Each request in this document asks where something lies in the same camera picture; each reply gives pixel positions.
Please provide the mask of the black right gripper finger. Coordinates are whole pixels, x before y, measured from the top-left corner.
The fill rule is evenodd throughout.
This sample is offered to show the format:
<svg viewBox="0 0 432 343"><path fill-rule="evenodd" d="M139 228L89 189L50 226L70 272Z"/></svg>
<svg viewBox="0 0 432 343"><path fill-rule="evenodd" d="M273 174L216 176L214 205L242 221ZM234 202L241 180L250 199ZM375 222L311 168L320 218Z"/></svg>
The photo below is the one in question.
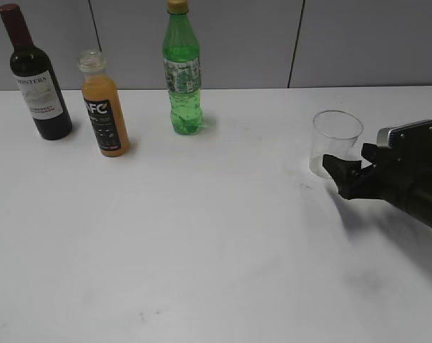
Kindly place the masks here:
<svg viewBox="0 0 432 343"><path fill-rule="evenodd" d="M362 161L347 161L324 154L323 168L329 173L344 199L370 199L367 178L372 174L372 166L362 167Z"/></svg>

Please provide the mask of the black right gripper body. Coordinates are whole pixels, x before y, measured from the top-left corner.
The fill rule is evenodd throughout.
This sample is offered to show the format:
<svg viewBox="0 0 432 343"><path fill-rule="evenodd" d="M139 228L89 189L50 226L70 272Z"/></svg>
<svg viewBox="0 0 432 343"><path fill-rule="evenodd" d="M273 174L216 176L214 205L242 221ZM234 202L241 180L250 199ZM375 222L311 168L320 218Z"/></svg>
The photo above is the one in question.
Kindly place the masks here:
<svg viewBox="0 0 432 343"><path fill-rule="evenodd" d="M432 127L407 132L391 149L364 144L361 154L372 166L366 180L370 199L383 199L405 212L432 209Z"/></svg>

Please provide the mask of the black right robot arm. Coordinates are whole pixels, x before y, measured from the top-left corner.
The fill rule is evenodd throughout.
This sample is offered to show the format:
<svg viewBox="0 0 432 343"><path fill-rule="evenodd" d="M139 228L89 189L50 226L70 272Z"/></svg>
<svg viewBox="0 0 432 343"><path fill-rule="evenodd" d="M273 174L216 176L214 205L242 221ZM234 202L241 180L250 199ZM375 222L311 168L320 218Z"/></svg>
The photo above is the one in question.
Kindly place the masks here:
<svg viewBox="0 0 432 343"><path fill-rule="evenodd" d="M432 120L380 129L361 155L369 166L323 156L339 195L383 200L432 228Z"/></svg>

